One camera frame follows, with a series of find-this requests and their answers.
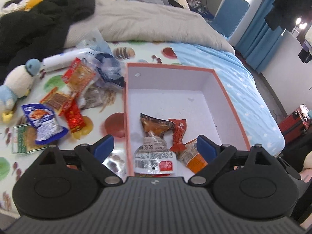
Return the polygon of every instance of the red suitcase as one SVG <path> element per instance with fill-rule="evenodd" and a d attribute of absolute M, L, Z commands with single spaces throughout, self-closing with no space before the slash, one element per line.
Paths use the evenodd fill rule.
<path fill-rule="evenodd" d="M 278 125 L 285 138 L 285 144 L 306 134 L 309 126 L 310 119 L 307 119 L 300 107 Z"/>

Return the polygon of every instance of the white bottle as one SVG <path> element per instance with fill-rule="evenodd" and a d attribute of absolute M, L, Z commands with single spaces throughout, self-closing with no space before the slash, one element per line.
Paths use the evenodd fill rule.
<path fill-rule="evenodd" d="M 75 49 L 62 54 L 57 54 L 43 59 L 43 69 L 46 72 L 51 72 L 61 68 L 67 68 L 73 60 L 83 53 L 92 52 L 90 48 Z"/>

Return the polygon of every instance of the bed sheet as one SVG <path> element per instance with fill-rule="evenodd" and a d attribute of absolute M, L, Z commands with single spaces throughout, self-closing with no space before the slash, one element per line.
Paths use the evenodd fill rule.
<path fill-rule="evenodd" d="M 285 146 L 284 137 L 258 92 L 250 72 L 233 54 L 200 45 L 171 43 L 183 65 L 213 68 L 223 83 L 250 145 L 260 143 L 273 156 Z"/>

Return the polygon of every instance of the penguin plush toy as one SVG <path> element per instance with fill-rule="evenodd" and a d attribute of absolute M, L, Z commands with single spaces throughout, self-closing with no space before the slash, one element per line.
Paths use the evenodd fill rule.
<path fill-rule="evenodd" d="M 0 113 L 3 122 L 7 123 L 13 116 L 13 107 L 17 99 L 27 96 L 40 70 L 41 62 L 30 59 L 25 65 L 13 69 L 0 86 Z"/>

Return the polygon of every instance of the open box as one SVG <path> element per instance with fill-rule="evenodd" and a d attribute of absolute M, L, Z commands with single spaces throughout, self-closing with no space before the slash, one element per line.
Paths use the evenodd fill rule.
<path fill-rule="evenodd" d="M 214 143 L 231 144 L 238 150 L 250 145 L 240 119 L 213 69 L 128 63 L 125 88 L 125 127 L 128 175 L 134 175 L 134 153 L 143 143 L 140 113 L 158 119 L 186 119 L 183 143 L 203 134 Z M 164 136 L 168 148 L 172 132 Z M 185 181 L 194 175 L 178 161 L 175 176 Z"/>

